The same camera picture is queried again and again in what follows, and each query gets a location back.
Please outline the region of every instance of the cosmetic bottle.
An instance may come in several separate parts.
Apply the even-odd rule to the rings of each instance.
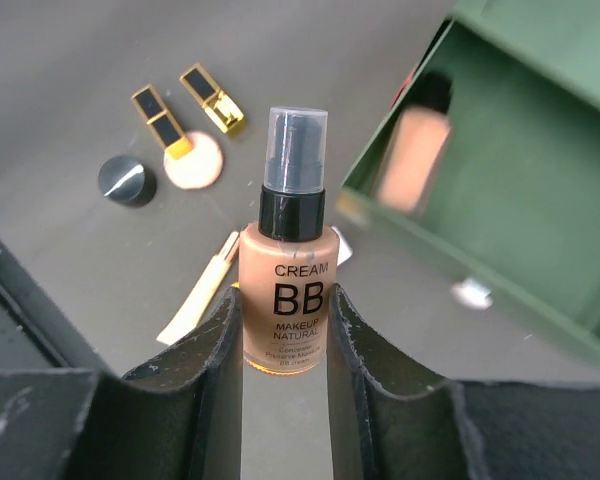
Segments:
[[[320,362],[338,235],[323,225],[327,112],[274,107],[260,216],[240,235],[244,358],[291,375]]]
[[[382,160],[376,198],[387,207],[418,216],[451,133],[447,117],[451,80],[432,71],[413,88],[413,100],[400,114]]]

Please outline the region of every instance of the table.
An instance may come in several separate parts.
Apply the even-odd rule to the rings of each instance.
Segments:
[[[338,185],[452,0],[14,0],[0,2],[0,238],[117,373],[163,348],[177,311],[231,229],[257,216],[269,107],[329,111],[327,220],[354,256],[339,281],[363,317],[453,378],[600,381],[451,281],[333,211]],[[245,111],[230,140],[178,82],[202,65]],[[186,128],[225,153],[212,187],[176,189],[129,97],[152,83]],[[158,172],[128,210],[96,177],[128,153]],[[369,282],[369,274],[381,281]],[[235,269],[227,282],[234,280]],[[245,369],[243,478],[329,478],[325,365],[277,378]]]

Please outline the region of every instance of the black bottle neck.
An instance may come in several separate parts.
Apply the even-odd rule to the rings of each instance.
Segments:
[[[322,236],[325,191],[280,193],[262,187],[258,230],[280,242],[310,242]]]

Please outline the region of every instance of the white object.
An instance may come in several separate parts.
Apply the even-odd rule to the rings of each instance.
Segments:
[[[176,187],[184,190],[204,188],[215,182],[222,172],[220,145],[210,135],[193,131],[185,133],[193,149],[179,159],[164,154],[164,171]]]
[[[338,234],[338,237],[340,238],[340,249],[338,250],[338,266],[340,266],[351,258],[353,255],[353,250],[351,250],[351,246],[344,239],[344,236],[338,227],[331,225],[331,228]]]
[[[211,257],[207,268],[193,287],[191,293],[184,301],[178,313],[169,322],[157,340],[166,345],[173,345],[186,334],[198,326],[198,322],[204,315],[211,299],[222,283],[225,275],[231,268],[233,259],[238,251],[239,232],[231,232],[220,252]]]
[[[491,290],[473,278],[454,284],[451,294],[458,303],[473,310],[486,310],[493,305]]]

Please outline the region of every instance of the green drawer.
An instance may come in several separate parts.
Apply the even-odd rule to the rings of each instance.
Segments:
[[[600,363],[600,110],[480,32],[452,22],[414,79],[437,69],[454,82],[453,137],[423,217],[369,195],[398,106],[338,209],[451,278],[478,279],[496,308]]]

